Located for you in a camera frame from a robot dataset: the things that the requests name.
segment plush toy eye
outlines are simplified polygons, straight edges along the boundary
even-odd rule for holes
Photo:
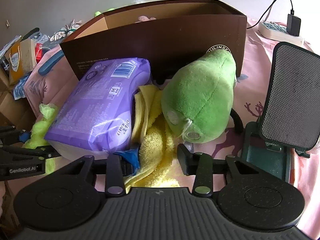
[[[189,132],[187,133],[187,137],[191,140],[198,140],[200,138],[200,134],[197,132]]]
[[[169,111],[167,113],[168,119],[172,124],[178,124],[179,123],[179,117],[174,111]]]

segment mesh panel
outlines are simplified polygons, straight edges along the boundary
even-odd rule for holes
[[[320,59],[282,45],[273,60],[275,73],[262,134],[269,140],[309,149],[320,132]]]

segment purple diaper package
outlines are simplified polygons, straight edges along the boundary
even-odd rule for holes
[[[104,159],[128,148],[132,131],[132,99],[150,81],[143,58],[99,61],[79,81],[45,139],[65,158],[84,155]]]

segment barcode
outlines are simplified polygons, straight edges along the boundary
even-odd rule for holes
[[[132,72],[135,69],[135,65],[131,62],[123,62],[113,72],[111,77],[124,77],[124,78],[130,78]]]

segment white glove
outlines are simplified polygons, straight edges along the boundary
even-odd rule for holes
[[[55,35],[50,38],[50,41],[57,41],[64,38],[67,35],[67,29],[65,27],[61,28]]]
[[[72,20],[72,22],[69,23],[69,25],[66,25],[67,28],[67,36],[69,36],[71,33],[73,33],[76,29],[78,29],[82,25],[82,21],[76,22],[75,19]]]

